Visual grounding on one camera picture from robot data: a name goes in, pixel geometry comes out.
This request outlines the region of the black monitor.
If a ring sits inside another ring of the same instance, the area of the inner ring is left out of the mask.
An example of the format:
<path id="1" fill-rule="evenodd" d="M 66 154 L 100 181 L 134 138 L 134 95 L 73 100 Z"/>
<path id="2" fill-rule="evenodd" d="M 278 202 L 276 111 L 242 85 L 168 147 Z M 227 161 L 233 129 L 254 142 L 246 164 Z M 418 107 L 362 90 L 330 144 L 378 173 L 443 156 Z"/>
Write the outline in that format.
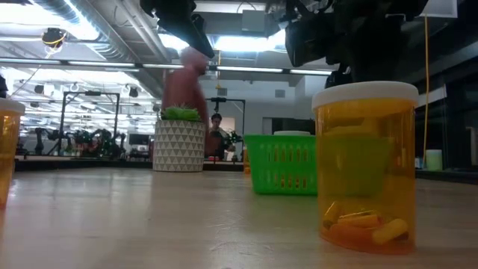
<path id="1" fill-rule="evenodd" d="M 128 143 L 130 145 L 148 145 L 150 136 L 148 134 L 130 134 L 128 136 Z"/>

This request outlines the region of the succulent in white patterned pot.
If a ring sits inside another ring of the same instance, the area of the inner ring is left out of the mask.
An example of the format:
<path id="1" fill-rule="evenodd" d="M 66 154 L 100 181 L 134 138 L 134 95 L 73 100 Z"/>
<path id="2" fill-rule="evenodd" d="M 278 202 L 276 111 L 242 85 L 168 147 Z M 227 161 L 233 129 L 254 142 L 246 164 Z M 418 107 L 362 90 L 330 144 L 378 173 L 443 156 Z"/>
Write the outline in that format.
<path id="1" fill-rule="evenodd" d="M 205 124 L 195 108 L 165 108 L 155 124 L 152 168 L 158 172 L 202 172 Z"/>

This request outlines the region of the black aluminium table frame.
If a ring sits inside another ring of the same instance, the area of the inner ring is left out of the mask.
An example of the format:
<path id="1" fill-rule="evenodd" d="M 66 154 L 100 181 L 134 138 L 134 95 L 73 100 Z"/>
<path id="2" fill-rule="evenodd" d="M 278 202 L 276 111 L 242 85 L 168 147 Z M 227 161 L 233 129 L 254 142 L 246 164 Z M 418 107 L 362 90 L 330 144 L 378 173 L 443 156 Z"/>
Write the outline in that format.
<path id="1" fill-rule="evenodd" d="M 131 169 L 152 169 L 151 162 L 141 161 L 105 161 L 93 159 L 68 159 L 53 158 L 20 160 L 15 158 L 15 172 L 31 172 L 62 169 L 82 168 L 131 168 Z M 416 170 L 415 175 L 419 179 L 428 179 L 440 182 L 462 183 L 478 186 L 478 172 L 464 171 L 428 171 Z"/>

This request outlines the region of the black background rig frame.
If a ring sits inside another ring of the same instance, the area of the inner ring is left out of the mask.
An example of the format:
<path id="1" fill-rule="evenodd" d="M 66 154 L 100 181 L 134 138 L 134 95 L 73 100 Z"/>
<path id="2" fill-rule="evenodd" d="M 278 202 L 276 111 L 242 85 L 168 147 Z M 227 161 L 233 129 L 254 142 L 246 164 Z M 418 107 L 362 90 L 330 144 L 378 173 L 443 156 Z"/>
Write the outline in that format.
<path id="1" fill-rule="evenodd" d="M 85 96 L 115 96 L 116 101 L 113 102 L 115 105 L 115 118 L 114 118 L 114 134 L 113 137 L 117 135 L 117 123 L 118 123 L 118 116 L 119 116 L 119 111 L 120 111 L 120 94 L 119 93 L 103 93 L 100 91 L 93 91 L 93 90 L 87 90 L 84 92 L 73 92 L 73 91 L 65 91 L 63 93 L 63 99 L 62 99 L 62 108 L 61 108 L 61 113 L 60 113 L 60 128 L 59 128 L 59 138 L 57 141 L 57 154 L 58 156 L 63 155 L 63 150 L 62 150 L 62 144 L 63 144 L 63 126 L 64 126 L 64 118 L 65 118 L 65 111 L 66 111 L 66 106 L 75 100 L 75 98 L 78 95 L 85 95 Z"/>

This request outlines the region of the white hanging panel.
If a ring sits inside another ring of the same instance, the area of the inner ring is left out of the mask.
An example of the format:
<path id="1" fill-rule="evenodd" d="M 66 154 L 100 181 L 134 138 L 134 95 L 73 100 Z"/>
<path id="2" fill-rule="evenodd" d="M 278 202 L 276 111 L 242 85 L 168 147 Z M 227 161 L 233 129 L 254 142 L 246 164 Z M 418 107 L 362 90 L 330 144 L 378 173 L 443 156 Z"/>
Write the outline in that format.
<path id="1" fill-rule="evenodd" d="M 428 0 L 420 16 L 455 19 L 458 17 L 458 0 Z"/>

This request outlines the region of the linear ceiling light bar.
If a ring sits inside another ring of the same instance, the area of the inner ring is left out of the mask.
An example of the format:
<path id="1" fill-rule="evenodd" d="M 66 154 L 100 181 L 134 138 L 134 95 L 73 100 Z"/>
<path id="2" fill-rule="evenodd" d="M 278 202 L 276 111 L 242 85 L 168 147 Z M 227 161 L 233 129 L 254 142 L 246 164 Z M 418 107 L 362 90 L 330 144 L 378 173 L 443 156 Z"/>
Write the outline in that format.
<path id="1" fill-rule="evenodd" d="M 72 67 L 101 67 L 101 68 L 117 68 L 117 69 L 181 69 L 181 64 L 141 64 L 141 63 L 120 63 L 120 62 L 104 62 L 104 61 L 74 61 L 74 60 L 49 60 L 35 58 L 0 58 L 0 64 L 24 64 L 24 65 L 62 65 Z M 269 73 L 269 74 L 285 74 L 285 75 L 331 75 L 331 70 L 325 69 L 288 69 L 288 68 L 271 68 L 271 67 L 234 67 L 234 66 L 217 66 L 207 67 L 208 71 L 218 72 L 253 72 L 253 73 Z"/>

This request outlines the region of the green plastic basket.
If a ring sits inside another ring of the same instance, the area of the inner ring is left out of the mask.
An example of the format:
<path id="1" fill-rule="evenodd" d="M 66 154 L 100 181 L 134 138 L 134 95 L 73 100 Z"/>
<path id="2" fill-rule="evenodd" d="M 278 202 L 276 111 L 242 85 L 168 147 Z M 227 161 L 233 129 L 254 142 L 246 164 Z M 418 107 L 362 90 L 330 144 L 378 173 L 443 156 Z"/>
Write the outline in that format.
<path id="1" fill-rule="evenodd" d="M 314 136 L 248 134 L 244 140 L 255 193 L 317 195 Z"/>

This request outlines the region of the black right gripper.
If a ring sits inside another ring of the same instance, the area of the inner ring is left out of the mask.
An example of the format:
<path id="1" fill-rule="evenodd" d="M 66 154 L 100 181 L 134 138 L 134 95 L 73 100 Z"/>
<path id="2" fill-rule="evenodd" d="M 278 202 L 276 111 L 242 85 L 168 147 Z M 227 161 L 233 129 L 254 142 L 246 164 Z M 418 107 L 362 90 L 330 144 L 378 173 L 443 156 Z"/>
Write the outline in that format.
<path id="1" fill-rule="evenodd" d="M 328 76 L 325 87 L 392 80 L 406 47 L 404 22 L 402 14 L 353 19 L 351 28 L 337 34 L 327 49 L 327 64 L 339 68 Z"/>

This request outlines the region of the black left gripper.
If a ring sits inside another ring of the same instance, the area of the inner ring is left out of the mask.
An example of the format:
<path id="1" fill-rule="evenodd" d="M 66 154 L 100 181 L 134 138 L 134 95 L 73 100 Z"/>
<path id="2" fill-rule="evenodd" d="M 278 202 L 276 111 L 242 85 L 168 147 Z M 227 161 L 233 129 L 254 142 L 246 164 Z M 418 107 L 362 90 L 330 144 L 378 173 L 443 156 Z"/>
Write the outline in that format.
<path id="1" fill-rule="evenodd" d="M 207 58 L 214 57 L 214 50 L 204 32 L 205 20 L 199 14 L 192 15 L 196 9 L 194 0 L 140 0 L 140 7 L 148 16 L 159 19 L 158 25 L 165 31 Z"/>

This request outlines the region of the pale green cylinder container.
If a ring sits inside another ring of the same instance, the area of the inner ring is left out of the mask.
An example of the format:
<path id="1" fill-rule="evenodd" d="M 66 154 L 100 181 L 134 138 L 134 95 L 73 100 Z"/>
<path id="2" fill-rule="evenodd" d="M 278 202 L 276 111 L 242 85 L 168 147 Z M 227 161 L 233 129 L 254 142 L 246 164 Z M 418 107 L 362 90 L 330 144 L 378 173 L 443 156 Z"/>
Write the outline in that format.
<path id="1" fill-rule="evenodd" d="M 442 150 L 427 149 L 426 150 L 426 168 L 431 171 L 443 170 Z"/>

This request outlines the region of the black background robot arms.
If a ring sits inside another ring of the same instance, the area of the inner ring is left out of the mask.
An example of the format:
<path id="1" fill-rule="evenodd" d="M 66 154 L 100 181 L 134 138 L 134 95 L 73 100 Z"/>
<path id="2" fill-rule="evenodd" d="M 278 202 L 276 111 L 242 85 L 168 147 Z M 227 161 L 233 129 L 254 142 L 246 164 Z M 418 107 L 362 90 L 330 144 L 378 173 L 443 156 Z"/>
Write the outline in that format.
<path id="1" fill-rule="evenodd" d="M 77 130 L 60 132 L 35 128 L 37 144 L 35 155 L 63 155 L 79 158 L 121 159 L 126 150 L 124 147 L 126 134 L 112 134 L 107 129 L 97 129 L 94 132 Z"/>

